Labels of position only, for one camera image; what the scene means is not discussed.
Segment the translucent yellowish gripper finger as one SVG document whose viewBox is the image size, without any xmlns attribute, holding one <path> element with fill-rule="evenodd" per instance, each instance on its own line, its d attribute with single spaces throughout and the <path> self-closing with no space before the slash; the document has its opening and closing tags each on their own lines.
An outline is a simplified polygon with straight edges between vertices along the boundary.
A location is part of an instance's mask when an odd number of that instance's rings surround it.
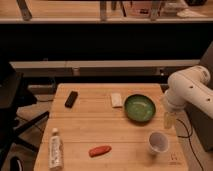
<svg viewBox="0 0 213 171">
<path fill-rule="evenodd" d="M 174 124 L 176 120 L 176 115 L 171 112 L 165 112 L 164 113 L 164 128 L 170 129 Z"/>
</svg>

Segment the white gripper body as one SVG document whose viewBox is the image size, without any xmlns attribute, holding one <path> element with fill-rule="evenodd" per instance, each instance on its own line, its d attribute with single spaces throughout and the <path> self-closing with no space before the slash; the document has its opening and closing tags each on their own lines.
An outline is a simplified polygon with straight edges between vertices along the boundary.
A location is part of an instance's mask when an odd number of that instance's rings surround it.
<svg viewBox="0 0 213 171">
<path fill-rule="evenodd" d="M 185 100 L 172 90 L 166 90 L 161 98 L 165 110 L 171 113 L 180 112 L 185 108 Z"/>
</svg>

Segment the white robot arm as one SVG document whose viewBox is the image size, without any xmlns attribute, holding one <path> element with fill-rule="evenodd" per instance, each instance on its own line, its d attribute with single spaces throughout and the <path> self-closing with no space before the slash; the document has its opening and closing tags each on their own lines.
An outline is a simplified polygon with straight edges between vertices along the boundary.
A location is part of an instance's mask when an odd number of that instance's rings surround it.
<svg viewBox="0 0 213 171">
<path fill-rule="evenodd" d="M 174 72 L 168 77 L 168 89 L 161 98 L 165 129 L 174 125 L 176 114 L 188 103 L 213 119 L 213 90 L 207 87 L 210 79 L 210 72 L 201 65 Z"/>
</svg>

